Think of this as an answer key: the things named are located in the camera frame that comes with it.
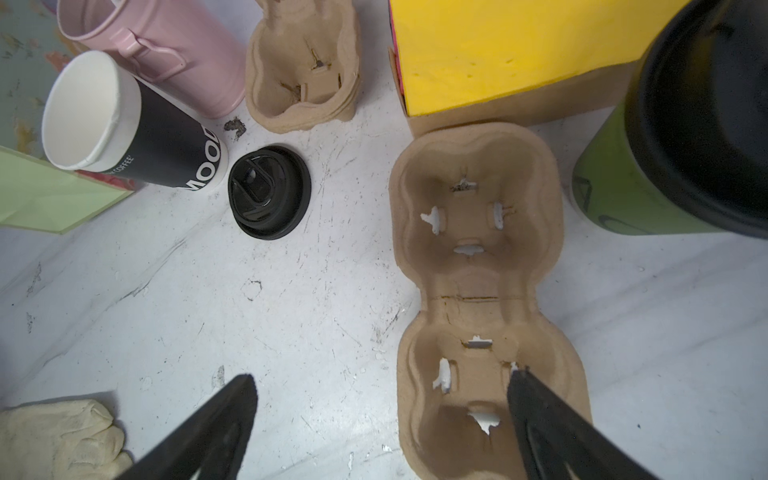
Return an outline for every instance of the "green paper bag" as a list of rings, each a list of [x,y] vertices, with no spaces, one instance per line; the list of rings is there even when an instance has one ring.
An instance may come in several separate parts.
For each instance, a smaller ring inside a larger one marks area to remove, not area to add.
[[[131,193],[0,146],[0,225],[64,233]]]

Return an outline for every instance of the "bucket handle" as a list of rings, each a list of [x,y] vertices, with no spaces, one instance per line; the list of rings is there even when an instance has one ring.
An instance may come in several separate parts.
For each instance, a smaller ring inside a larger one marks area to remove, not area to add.
[[[187,67],[187,61],[184,60],[184,57],[182,57],[178,51],[169,47],[158,47],[146,38],[137,37],[127,28],[121,28],[118,30],[114,35],[110,37],[110,40],[112,40],[112,43],[118,47],[118,52],[120,55],[122,55],[125,59],[133,64],[133,66],[136,68],[136,74],[151,84],[165,81],[168,78],[173,77],[175,74],[180,73]],[[169,68],[165,72],[151,77],[141,71],[141,64],[135,57],[135,55],[141,51],[142,48],[147,48],[159,54],[173,55],[179,61],[179,63],[178,65]]]

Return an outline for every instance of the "table surface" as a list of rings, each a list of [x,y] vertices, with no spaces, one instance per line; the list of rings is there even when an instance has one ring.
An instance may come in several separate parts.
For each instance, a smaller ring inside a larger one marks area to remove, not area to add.
[[[244,41],[252,0],[222,20]],[[419,291],[392,255],[387,183],[412,140],[386,48],[386,2],[356,3],[356,116],[276,135],[251,120],[230,159],[299,151],[313,179],[297,229],[248,237],[226,185],[147,186],[63,236],[0,230],[0,405],[91,396],[140,458],[242,372],[259,412],[241,478],[415,478],[397,438],[396,352]],[[538,288],[587,372],[594,424],[661,478],[764,478],[768,243],[730,233],[622,237],[566,200],[606,118],[534,127],[558,158],[565,245]]]

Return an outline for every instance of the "black plastic lid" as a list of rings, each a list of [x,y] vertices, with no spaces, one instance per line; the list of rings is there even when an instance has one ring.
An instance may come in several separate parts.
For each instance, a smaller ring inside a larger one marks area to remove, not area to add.
[[[270,145],[232,166],[230,207],[245,233],[275,240],[296,228],[310,204],[310,171],[288,148]]]
[[[768,2],[694,0],[646,51],[627,138],[665,196],[716,227],[768,238]]]

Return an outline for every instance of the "green cup with black lid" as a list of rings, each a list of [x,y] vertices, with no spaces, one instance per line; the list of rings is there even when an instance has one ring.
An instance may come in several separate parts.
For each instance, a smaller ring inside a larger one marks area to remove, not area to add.
[[[572,189],[615,233],[768,238],[768,2],[684,7],[579,158]]]

